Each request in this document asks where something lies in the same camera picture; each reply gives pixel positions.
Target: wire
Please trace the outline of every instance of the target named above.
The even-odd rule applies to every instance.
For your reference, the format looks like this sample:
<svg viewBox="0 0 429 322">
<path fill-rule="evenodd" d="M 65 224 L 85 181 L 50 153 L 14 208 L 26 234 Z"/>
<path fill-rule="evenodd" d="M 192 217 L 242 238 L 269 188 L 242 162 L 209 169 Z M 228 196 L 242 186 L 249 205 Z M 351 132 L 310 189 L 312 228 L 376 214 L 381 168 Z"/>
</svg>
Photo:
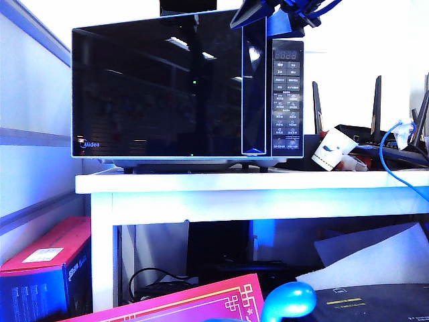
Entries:
<svg viewBox="0 0 429 322">
<path fill-rule="evenodd" d="M 187 280 L 187 279 L 189 279 L 189 276 L 186 276 L 186 277 L 179 277 L 179 276 L 175 276 L 175 275 L 173 275 L 173 274 L 171 274 L 171 273 L 167 272 L 166 270 L 162 270 L 162 269 L 160 269 L 160 268 L 156 268 L 156 267 L 146 267 L 146 268 L 142 268 L 141 270 L 138 270 L 137 272 L 135 272 L 135 273 L 134 273 L 134 274 L 129 278 L 129 282 L 128 282 L 128 293 L 129 293 L 129 296 L 131 297 L 131 299 L 133 300 L 133 302 L 134 302 L 134 301 L 136 301 L 136 298 L 134 297 L 133 290 L 131 289 L 131 283 L 133 282 L 133 279 L 134 279 L 138 274 L 140 274 L 141 272 L 144 272 L 144 271 L 146 271 L 146 270 L 157 270 L 158 272 L 162 272 L 162 273 L 164 273 L 165 275 L 168 275 L 168 276 L 171 276 L 172 278 L 175 278 L 176 280 Z"/>
<path fill-rule="evenodd" d="M 416 191 L 423 199 L 425 199 L 426 201 L 429 201 L 429 197 L 424 195 L 423 193 L 421 193 L 416 187 L 414 187 L 413 185 L 411 185 L 410 183 L 406 182 L 404 179 L 401 179 L 400 177 L 396 176 L 386 165 L 386 163 L 384 162 L 384 157 L 383 157 L 383 145 L 384 145 L 384 141 L 387 139 L 387 136 L 398 126 L 402 125 L 402 122 L 398 122 L 396 123 L 389 131 L 387 131 L 385 133 L 385 135 L 383 136 L 383 138 L 381 139 L 381 143 L 380 143 L 380 150 L 379 150 L 379 157 L 380 157 L 380 161 L 381 164 L 383 165 L 384 170 L 387 171 L 387 173 L 389 173 L 392 177 L 394 177 L 396 180 L 404 183 L 405 185 L 409 186 L 411 189 L 413 189 L 414 191 Z"/>
<path fill-rule="evenodd" d="M 341 1 L 342 0 L 334 0 L 333 2 L 329 3 L 327 6 L 323 7 L 322 9 L 308 14 L 308 17 L 312 18 L 312 19 L 320 17 L 321 15 L 324 15 L 326 12 L 330 11 L 331 9 L 333 9 Z"/>
</svg>

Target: white shelf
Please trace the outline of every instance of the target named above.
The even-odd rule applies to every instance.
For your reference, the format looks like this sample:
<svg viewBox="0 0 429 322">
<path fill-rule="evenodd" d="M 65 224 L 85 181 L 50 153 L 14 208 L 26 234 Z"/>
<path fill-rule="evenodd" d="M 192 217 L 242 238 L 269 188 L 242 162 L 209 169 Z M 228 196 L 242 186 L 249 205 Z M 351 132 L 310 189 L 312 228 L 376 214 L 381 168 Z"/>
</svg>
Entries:
<svg viewBox="0 0 429 322">
<path fill-rule="evenodd" d="M 429 195 L 428 171 L 395 173 Z M 233 168 L 228 173 L 124 174 L 113 168 L 77 176 L 76 192 L 91 194 L 95 311 L 117 306 L 112 254 L 117 254 L 118 225 L 429 213 L 428 201 L 386 172 Z"/>
<path fill-rule="evenodd" d="M 429 186 L 429 171 L 403 170 L 396 175 L 414 186 Z M 405 186 L 384 171 L 269 173 L 124 174 L 122 168 L 76 177 L 76 193 L 142 193 L 173 191 L 246 191 L 300 189 L 366 189 Z"/>
</svg>

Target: microwave button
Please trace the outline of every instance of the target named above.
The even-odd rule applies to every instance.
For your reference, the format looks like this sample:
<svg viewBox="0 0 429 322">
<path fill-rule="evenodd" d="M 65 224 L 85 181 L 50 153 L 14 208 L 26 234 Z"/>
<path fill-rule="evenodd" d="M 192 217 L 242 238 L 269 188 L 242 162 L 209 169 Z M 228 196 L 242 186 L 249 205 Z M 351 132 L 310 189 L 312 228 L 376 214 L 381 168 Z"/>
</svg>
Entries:
<svg viewBox="0 0 429 322">
<path fill-rule="evenodd" d="M 274 105 L 275 109 L 285 109 L 286 108 L 286 105 L 283 101 L 274 101 L 273 105 Z"/>
<path fill-rule="evenodd" d="M 285 91 L 286 85 L 285 84 L 274 84 L 273 89 L 275 91 Z"/>
<path fill-rule="evenodd" d="M 276 127 L 284 127 L 285 121 L 283 119 L 277 119 L 274 121 L 274 126 Z"/>
<path fill-rule="evenodd" d="M 299 77 L 288 77 L 286 79 L 286 83 L 288 85 L 299 85 L 300 84 L 300 78 Z"/>
<path fill-rule="evenodd" d="M 287 119 L 285 125 L 288 127 L 298 127 L 298 122 L 296 119 Z"/>
<path fill-rule="evenodd" d="M 299 94 L 287 94 L 286 95 L 286 102 L 298 102 L 300 100 Z"/>
<path fill-rule="evenodd" d="M 278 136 L 282 136 L 284 134 L 287 134 L 285 127 L 275 127 L 274 128 L 274 134 Z"/>
<path fill-rule="evenodd" d="M 288 76 L 300 76 L 300 70 L 288 68 L 288 69 L 286 69 L 286 75 L 288 75 Z"/>
<path fill-rule="evenodd" d="M 286 86 L 286 89 L 288 91 L 291 91 L 291 92 L 299 92 L 300 91 L 300 85 L 288 85 L 288 86 Z"/>
<path fill-rule="evenodd" d="M 288 67 L 289 68 L 299 69 L 300 68 L 300 63 L 299 62 L 290 62 Z"/>
<path fill-rule="evenodd" d="M 286 149 L 298 149 L 300 147 L 299 139 L 286 139 Z"/>
<path fill-rule="evenodd" d="M 274 73 L 275 76 L 283 76 L 286 75 L 286 68 L 275 68 Z"/>
<path fill-rule="evenodd" d="M 286 127 L 285 132 L 287 136 L 296 136 L 298 135 L 298 128 L 297 127 Z"/>
<path fill-rule="evenodd" d="M 285 119 L 286 118 L 286 113 L 287 112 L 278 112 L 278 111 L 274 111 L 274 118 L 275 119 Z"/>
<path fill-rule="evenodd" d="M 286 83 L 286 77 L 282 77 L 282 76 L 275 76 L 275 77 L 273 78 L 273 82 L 274 82 L 275 84 L 278 84 L 278 83 L 280 83 L 280 84 L 285 84 L 285 83 Z"/>
<path fill-rule="evenodd" d="M 283 139 L 274 139 L 273 140 L 273 149 L 286 149 L 286 141 Z"/>
</svg>

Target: white paper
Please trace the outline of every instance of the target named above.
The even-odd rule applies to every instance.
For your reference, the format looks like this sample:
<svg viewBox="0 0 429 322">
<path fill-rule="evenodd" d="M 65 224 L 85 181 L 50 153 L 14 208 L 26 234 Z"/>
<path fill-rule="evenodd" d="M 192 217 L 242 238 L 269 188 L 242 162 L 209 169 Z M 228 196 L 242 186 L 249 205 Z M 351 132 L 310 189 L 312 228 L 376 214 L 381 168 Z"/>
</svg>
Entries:
<svg viewBox="0 0 429 322">
<path fill-rule="evenodd" d="M 40 248 L 28 256 L 23 263 L 49 262 L 55 258 L 64 248 Z"/>
<path fill-rule="evenodd" d="M 361 246 L 365 243 L 370 246 L 363 249 L 357 246 L 360 250 L 322 270 L 298 276 L 296 280 L 308 283 L 315 290 L 374 284 L 429 283 L 429 241 L 420 224 L 414 223 L 408 228 L 398 225 L 381 229 L 380 235 L 370 240 L 369 234 L 377 235 L 377 230 L 357 233 L 363 237 Z M 377 242 L 377 239 L 388 236 L 388 231 L 393 233 L 398 230 L 398 233 Z"/>
</svg>

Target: white wall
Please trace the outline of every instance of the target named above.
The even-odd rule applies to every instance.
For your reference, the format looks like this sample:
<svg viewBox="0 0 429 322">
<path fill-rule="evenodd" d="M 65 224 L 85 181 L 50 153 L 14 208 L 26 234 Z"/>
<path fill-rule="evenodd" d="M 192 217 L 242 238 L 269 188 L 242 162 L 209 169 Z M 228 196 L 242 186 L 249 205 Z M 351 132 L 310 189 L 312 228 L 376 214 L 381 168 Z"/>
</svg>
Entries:
<svg viewBox="0 0 429 322">
<path fill-rule="evenodd" d="M 64 144 L 70 137 L 70 69 L 3 15 L 0 29 L 1 265 L 63 218 L 83 215 L 83 202 L 72 196 L 82 162 L 72 160 Z M 12 136 L 6 140 L 5 133 Z M 45 144 L 34 142 L 40 137 Z M 15 216 L 19 223 L 10 224 Z"/>
<path fill-rule="evenodd" d="M 160 15 L 158 0 L 21 0 L 21 2 L 69 48 L 72 47 L 72 28 Z"/>
<path fill-rule="evenodd" d="M 420 110 L 424 96 L 424 75 L 429 74 L 429 1 L 411 0 L 409 29 L 410 39 L 410 108 Z M 429 133 L 429 121 L 426 122 L 426 135 Z"/>
</svg>

